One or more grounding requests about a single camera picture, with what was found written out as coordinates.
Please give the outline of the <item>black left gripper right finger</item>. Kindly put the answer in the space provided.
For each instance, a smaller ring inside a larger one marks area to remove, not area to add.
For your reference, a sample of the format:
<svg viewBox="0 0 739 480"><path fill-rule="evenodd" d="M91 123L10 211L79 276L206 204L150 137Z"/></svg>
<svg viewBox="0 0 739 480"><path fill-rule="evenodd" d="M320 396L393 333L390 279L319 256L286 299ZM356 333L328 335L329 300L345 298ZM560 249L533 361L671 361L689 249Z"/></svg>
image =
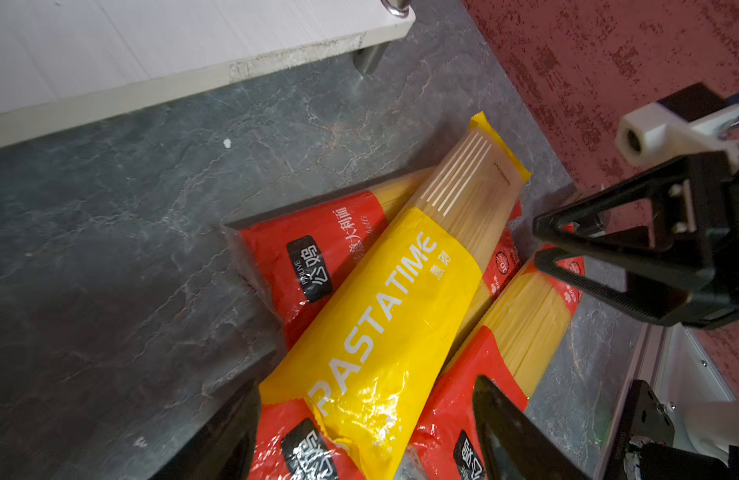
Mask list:
<svg viewBox="0 0 739 480"><path fill-rule="evenodd" d="M475 380L473 414L487 478L587 478L483 375Z"/></svg>

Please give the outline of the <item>red spaghetti bag front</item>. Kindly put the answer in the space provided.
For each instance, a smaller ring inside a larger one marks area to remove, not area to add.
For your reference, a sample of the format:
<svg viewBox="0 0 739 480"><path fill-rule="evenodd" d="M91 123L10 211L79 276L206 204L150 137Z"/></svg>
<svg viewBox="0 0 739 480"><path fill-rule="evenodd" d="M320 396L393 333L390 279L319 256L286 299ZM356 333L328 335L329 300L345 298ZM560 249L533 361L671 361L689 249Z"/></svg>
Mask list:
<svg viewBox="0 0 739 480"><path fill-rule="evenodd" d="M249 478L349 480L363 477L347 452L327 440L304 400L263 407Z"/></svg>

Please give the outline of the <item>white two-tier shelf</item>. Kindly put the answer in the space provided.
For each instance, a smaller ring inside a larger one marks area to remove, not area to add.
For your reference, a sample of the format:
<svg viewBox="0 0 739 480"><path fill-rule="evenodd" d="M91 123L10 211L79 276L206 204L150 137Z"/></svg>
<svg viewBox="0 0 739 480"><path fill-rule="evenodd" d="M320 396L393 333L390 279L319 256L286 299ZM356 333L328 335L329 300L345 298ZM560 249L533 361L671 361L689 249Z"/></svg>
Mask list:
<svg viewBox="0 0 739 480"><path fill-rule="evenodd" d="M0 148L405 37L405 1L0 1Z"/></svg>

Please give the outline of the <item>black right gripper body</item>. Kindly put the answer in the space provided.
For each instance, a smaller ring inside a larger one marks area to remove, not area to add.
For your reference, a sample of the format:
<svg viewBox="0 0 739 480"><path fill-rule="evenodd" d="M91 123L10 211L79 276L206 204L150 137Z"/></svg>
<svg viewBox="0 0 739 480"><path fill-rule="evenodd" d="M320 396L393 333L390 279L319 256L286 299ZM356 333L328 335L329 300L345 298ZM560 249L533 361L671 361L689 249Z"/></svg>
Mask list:
<svg viewBox="0 0 739 480"><path fill-rule="evenodd" d="M673 228L675 245L695 248L689 258L703 284L687 294L679 322L713 330L739 320L739 166L721 151L684 155L673 166L687 208L687 230Z"/></svg>

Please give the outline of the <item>red spaghetti bag middle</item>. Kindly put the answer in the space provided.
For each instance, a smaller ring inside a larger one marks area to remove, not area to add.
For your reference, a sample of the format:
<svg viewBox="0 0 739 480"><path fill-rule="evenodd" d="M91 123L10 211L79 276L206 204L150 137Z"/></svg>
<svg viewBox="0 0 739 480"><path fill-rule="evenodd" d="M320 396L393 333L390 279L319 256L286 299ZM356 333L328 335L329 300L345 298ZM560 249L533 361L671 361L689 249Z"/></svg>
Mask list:
<svg viewBox="0 0 739 480"><path fill-rule="evenodd" d="M447 365L409 440L399 474L411 479L483 479L473 414L479 376L525 410L549 367L581 291L519 260L509 231L489 260Z"/></svg>

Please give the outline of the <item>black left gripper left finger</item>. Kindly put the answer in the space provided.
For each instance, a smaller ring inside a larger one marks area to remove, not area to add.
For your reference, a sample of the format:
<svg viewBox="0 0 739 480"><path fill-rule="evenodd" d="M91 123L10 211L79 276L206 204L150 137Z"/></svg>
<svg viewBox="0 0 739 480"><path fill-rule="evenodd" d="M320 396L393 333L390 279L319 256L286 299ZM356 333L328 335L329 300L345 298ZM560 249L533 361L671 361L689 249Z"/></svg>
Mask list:
<svg viewBox="0 0 739 480"><path fill-rule="evenodd" d="M262 414L259 384L243 385L154 479L246 479Z"/></svg>

